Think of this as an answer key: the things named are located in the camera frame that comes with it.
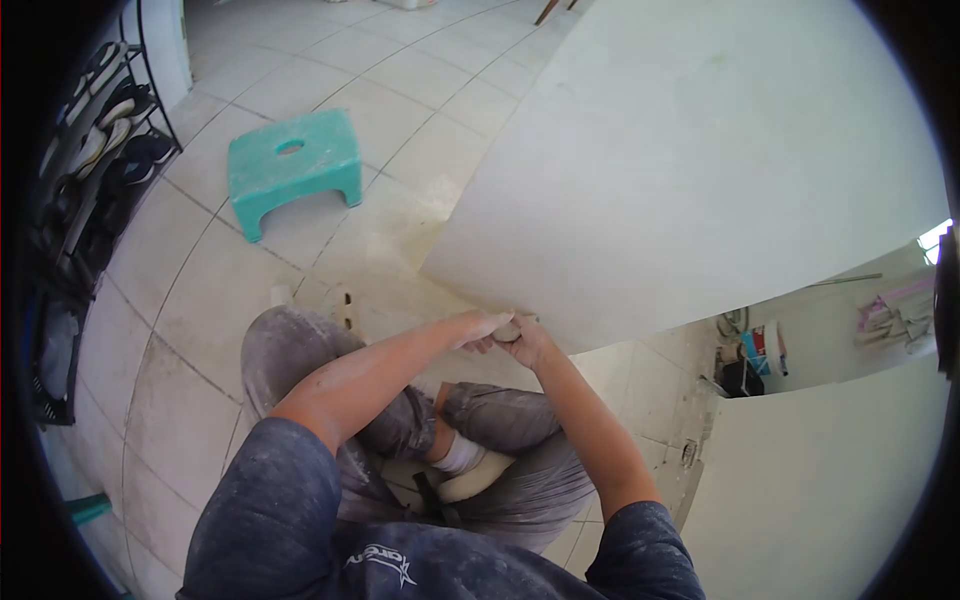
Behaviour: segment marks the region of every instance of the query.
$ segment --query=stool hole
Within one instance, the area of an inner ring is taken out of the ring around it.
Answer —
[[[291,155],[303,147],[302,139],[292,139],[289,142],[283,142],[276,147],[276,153],[279,155]]]

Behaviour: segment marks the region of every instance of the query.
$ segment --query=floor drain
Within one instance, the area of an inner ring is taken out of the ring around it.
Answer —
[[[684,467],[693,467],[693,459],[697,455],[697,443],[693,440],[687,440],[684,445],[684,454],[681,457],[681,462]]]

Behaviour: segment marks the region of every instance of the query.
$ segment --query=t-shirt sleeve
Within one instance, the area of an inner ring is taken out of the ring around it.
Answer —
[[[705,598],[673,519],[659,502],[628,504],[611,517],[587,581],[608,598]]]
[[[334,566],[333,455],[307,428],[264,419],[240,446],[190,541],[179,598],[309,593]]]

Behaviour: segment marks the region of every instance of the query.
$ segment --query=dark blue t-shirt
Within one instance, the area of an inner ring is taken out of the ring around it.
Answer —
[[[337,527],[330,451],[284,419],[253,428],[197,523],[178,598],[703,598],[657,502],[617,511],[584,583],[528,550],[417,523]]]

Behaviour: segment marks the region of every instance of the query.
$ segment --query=gray pants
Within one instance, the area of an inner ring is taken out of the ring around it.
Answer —
[[[263,418],[308,374],[363,346],[355,335],[317,313],[297,306],[271,308],[253,321],[244,337],[246,401]],[[436,434],[433,401],[408,386],[339,448],[343,498],[338,518],[409,520],[370,453],[422,459]],[[447,397],[442,418],[466,438],[517,458],[489,488],[453,505],[464,529],[539,553],[593,492],[543,394],[458,383]]]

